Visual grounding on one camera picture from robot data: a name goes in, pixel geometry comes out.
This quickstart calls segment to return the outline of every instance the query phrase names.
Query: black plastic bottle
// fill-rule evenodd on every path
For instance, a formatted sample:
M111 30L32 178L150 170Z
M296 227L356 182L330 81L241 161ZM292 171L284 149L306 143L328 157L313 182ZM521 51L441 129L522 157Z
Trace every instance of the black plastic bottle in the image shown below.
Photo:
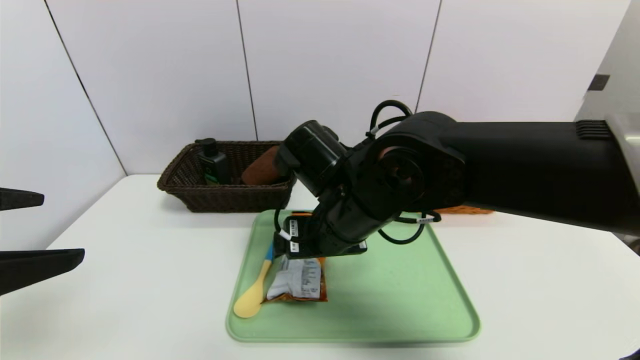
M218 151L216 139L206 138L196 140L196 143L202 146L202 150L198 153L198 160L202 165L207 185L230 184L227 155Z

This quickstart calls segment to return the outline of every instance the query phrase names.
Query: orange package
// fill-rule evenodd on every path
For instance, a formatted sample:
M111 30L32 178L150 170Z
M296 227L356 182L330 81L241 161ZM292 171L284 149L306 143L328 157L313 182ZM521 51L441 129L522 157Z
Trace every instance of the orange package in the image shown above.
M328 301L324 261L325 258L289 259L282 256L278 273L262 302Z

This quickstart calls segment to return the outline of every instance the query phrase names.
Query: white table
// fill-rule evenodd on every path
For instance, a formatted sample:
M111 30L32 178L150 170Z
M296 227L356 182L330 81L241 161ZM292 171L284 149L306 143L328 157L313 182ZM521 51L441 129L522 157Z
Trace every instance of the white table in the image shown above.
M618 359L640 347L640 258L602 231L495 213L435 232L482 321L459 345L244 344L225 330L255 214L193 214L120 181L50 249L75 270L2 298L2 360ZM297 184L289 208L316 200Z

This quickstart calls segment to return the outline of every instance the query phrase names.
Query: plastic spoon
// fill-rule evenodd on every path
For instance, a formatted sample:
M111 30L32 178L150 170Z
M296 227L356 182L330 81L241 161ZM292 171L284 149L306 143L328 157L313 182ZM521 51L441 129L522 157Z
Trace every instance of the plastic spoon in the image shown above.
M250 318L253 315L256 315L258 311L260 311L260 307L262 306L262 288L264 284L264 278L267 276L267 272L269 271L269 267L271 267L271 262L273 261L273 244L269 246L269 250L267 251L267 255L264 257L264 261L262 262L262 268L260 269L260 274L258 275L258 279L248 288L242 296L240 296L236 303L234 304L234 313L241 318Z

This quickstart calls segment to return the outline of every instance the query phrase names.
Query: brown woven basket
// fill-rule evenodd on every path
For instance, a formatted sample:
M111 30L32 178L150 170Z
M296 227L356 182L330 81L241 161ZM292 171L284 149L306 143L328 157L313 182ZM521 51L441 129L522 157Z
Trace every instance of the brown woven basket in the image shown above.
M227 155L232 184L210 186L196 156L201 146L189 144L164 170L158 188L182 200L194 213L259 213L285 206L296 182L293 174L273 185L242 185L240 180L243 171L274 145L280 142L218 142L218 149Z

